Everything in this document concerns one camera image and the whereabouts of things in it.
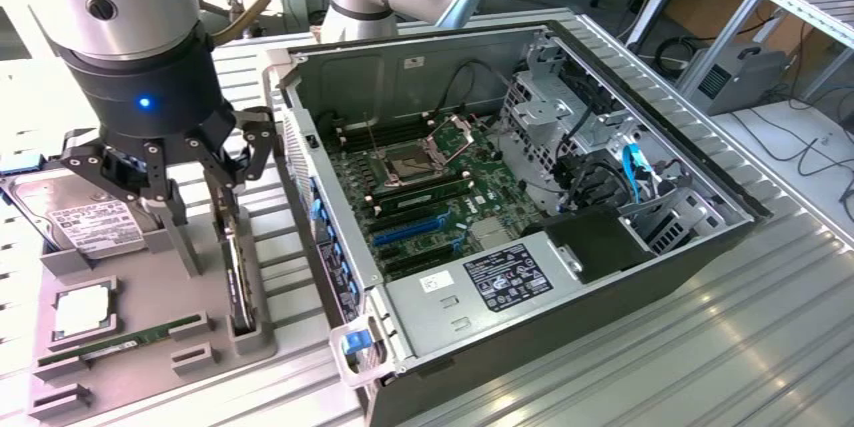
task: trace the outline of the motherboard chip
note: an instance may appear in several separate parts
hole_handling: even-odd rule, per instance
[[[512,240],[507,229],[504,229],[497,220],[497,217],[487,217],[471,224],[469,232],[480,243],[480,247],[484,249],[497,247]]]

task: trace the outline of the warning label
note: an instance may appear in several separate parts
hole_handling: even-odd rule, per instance
[[[552,288],[524,244],[465,262],[463,267],[492,312],[500,312]]]
[[[48,215],[84,254],[143,239],[131,210],[120,200],[57,210]]]

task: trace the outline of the motherboard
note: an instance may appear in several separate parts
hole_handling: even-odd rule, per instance
[[[488,140],[449,114],[339,132],[327,152],[385,280],[520,237],[540,209]]]

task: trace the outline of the white sticker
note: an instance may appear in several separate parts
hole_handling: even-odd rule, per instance
[[[48,213],[80,252],[89,253],[143,240],[143,233],[120,200]]]
[[[421,202],[427,202],[432,199],[432,195],[421,195],[420,197],[415,197],[413,199],[404,200],[397,204],[397,207],[405,207],[407,205],[420,204]]]
[[[441,287],[447,287],[448,285],[453,285],[453,279],[451,278],[451,273],[447,270],[428,275],[427,277],[421,277],[419,280],[425,293],[439,290]]]
[[[404,69],[415,69],[416,67],[424,66],[424,57],[412,57],[409,59],[403,59],[403,68]]]

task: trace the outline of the power supply label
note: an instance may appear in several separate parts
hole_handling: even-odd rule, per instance
[[[463,264],[485,306],[500,312],[552,287],[524,244]]]

